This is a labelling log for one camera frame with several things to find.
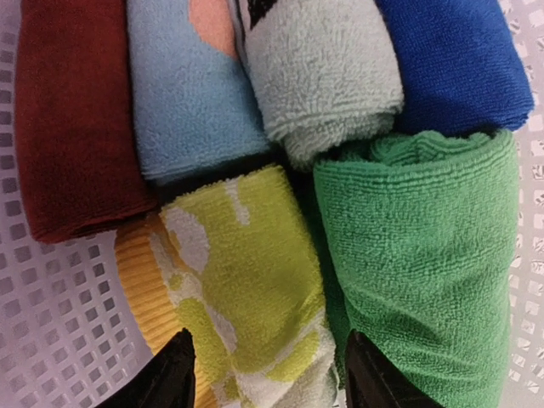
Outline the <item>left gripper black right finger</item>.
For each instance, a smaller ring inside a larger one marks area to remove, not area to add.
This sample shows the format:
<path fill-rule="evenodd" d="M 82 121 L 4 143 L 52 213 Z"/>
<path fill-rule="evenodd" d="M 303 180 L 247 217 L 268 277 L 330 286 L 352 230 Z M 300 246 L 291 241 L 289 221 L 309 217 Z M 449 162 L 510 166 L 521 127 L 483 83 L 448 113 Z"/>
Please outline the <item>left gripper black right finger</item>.
<path fill-rule="evenodd" d="M 357 408 L 442 408 L 363 333 L 352 331 L 345 354 L 346 405 Z"/>

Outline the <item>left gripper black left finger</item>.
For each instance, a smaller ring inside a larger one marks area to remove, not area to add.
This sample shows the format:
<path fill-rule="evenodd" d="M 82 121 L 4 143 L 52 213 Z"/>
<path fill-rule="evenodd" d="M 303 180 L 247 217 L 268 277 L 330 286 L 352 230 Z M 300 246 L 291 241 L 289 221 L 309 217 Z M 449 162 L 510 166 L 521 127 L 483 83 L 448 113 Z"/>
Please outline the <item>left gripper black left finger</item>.
<path fill-rule="evenodd" d="M 192 336 L 183 329 L 129 383 L 97 408 L 193 408 L 195 361 Z"/>

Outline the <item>yellow patterned towel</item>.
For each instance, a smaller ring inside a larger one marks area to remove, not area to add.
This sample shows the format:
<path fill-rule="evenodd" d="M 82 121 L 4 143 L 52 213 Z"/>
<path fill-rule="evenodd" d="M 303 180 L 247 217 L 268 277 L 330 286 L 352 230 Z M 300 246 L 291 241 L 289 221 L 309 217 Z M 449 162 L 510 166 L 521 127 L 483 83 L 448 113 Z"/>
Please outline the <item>yellow patterned towel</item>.
<path fill-rule="evenodd" d="M 333 405 L 320 263 L 282 167 L 176 198 L 121 227 L 115 254 L 151 351 L 190 331 L 196 406 Z"/>

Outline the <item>green microfibre towel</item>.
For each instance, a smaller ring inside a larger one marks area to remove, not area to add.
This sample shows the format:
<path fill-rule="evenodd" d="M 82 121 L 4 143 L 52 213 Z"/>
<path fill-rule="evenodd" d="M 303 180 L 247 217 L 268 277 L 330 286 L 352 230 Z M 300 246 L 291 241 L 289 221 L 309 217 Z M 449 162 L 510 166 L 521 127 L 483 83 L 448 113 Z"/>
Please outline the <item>green microfibre towel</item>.
<path fill-rule="evenodd" d="M 498 406 L 519 205 L 512 134 L 393 134 L 313 175 L 351 327 L 439 404 Z"/>

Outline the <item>dark red rolled towel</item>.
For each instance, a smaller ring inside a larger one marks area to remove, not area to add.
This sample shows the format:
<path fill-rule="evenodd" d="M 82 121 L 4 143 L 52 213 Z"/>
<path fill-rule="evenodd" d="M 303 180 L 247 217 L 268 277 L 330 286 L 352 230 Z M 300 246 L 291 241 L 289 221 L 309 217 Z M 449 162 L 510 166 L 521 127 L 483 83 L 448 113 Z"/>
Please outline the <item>dark red rolled towel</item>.
<path fill-rule="evenodd" d="M 47 244 L 114 229 L 156 197 L 133 135 L 126 4 L 24 1 L 14 142 L 32 237 Z"/>

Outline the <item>light blue rolled towel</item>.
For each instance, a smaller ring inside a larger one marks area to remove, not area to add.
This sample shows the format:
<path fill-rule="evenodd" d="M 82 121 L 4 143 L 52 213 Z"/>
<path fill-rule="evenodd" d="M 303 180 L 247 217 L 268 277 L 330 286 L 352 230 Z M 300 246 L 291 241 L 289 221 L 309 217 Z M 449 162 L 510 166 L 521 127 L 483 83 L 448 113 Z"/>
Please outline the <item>light blue rolled towel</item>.
<path fill-rule="evenodd" d="M 129 1 L 144 178 L 164 185 L 270 151 L 226 1 Z"/>

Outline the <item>pale green rolled towel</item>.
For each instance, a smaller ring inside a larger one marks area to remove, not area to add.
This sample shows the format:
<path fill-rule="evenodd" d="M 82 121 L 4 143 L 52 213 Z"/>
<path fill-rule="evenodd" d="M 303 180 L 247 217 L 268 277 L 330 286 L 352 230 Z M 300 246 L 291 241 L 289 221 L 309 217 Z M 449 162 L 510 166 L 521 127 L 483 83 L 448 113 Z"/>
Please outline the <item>pale green rolled towel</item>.
<path fill-rule="evenodd" d="M 391 131 L 404 94 L 373 1 L 231 1 L 242 63 L 267 137 L 297 170 Z"/>

